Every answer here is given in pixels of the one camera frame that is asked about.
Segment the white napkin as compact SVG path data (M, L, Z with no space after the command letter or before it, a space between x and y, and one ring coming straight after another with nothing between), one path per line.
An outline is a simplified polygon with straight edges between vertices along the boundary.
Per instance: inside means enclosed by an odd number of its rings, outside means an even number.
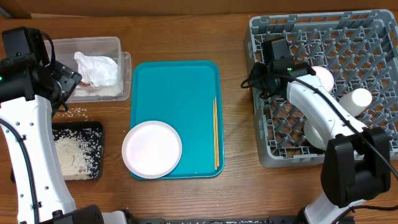
M78 86L73 96L118 96L122 93L122 89L118 86L94 86L94 87L80 87Z
M81 52L75 52L74 59L84 85L98 87L116 84L118 64L113 59L105 56L87 56Z

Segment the red snack wrapper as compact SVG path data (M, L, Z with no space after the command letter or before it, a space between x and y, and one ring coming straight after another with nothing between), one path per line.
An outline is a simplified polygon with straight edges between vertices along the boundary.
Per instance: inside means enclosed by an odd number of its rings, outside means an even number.
M78 85L80 87L90 87L91 86L89 83L84 83L84 82L80 82Z

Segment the small white plate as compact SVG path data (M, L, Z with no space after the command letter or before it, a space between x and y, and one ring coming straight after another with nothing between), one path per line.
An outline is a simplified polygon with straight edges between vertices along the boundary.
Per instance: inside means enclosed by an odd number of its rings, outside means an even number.
M316 76L320 79L321 84L326 89L326 91L328 93L331 93L335 84L335 80L331 72L321 66L313 66L312 69L316 72Z

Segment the grey metal bowl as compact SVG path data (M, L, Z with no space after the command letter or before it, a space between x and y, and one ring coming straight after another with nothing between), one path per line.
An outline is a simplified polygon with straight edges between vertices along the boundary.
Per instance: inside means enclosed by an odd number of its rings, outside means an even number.
M309 120L305 121L303 131L307 141L312 146L322 150L326 149L326 144L323 142L323 139L321 138L320 134L317 132L317 130L310 123Z

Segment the white paper cup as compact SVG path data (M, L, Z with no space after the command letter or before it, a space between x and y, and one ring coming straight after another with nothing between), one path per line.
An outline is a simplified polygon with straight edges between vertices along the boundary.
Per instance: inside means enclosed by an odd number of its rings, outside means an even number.
M339 100L339 104L352 116L360 115L371 103L373 96L364 88L357 88Z

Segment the large white dinner plate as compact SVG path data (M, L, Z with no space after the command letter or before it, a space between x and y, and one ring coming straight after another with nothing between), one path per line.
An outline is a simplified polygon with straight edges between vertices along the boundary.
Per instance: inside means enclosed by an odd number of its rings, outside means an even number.
M170 125L145 121L124 138L121 154L128 170L143 179L157 179L172 172L182 156L182 141Z

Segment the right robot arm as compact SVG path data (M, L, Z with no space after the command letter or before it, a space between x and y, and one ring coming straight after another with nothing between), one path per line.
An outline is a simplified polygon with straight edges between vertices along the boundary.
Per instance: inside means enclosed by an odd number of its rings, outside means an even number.
M323 192L301 209L295 223L338 223L365 201L388 192L391 176L389 136L382 128L367 128L351 116L323 87L307 63L295 63L287 39L263 42L262 62L246 80L260 97L281 96L298 108L326 144L321 171Z

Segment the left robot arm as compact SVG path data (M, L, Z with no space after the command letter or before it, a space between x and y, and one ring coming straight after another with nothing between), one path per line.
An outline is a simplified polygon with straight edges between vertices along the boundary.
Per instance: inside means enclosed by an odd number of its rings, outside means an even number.
M52 117L66 106L81 75L47 53L37 29L2 32L1 128L17 187L19 223L134 223L127 210L78 209L64 181L52 133Z

